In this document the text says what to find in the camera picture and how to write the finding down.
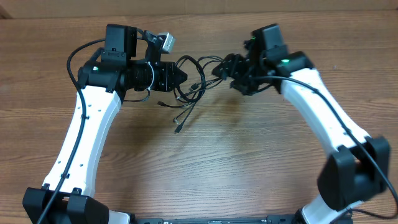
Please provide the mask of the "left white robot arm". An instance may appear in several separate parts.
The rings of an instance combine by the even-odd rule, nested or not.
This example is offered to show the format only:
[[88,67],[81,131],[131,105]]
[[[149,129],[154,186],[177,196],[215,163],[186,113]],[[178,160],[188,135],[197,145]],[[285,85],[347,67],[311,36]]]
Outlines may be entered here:
[[161,61],[175,39],[136,27],[108,24],[99,47],[71,80],[76,105],[60,153],[41,188],[22,201],[32,223],[134,223],[128,212],[97,201],[95,183],[108,131],[128,90],[170,92],[187,79],[173,62]]

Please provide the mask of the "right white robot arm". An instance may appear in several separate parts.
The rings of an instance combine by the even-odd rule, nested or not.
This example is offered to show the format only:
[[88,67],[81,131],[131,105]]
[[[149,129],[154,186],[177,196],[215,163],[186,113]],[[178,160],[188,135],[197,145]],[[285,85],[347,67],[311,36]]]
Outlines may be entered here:
[[269,215],[267,223],[351,223],[359,206],[387,190],[391,147],[373,138],[342,109],[311,60],[289,52],[277,24],[252,32],[247,55],[229,54],[213,75],[231,79],[231,88],[255,95],[274,87],[302,115],[326,154],[317,179],[319,194],[293,215]]

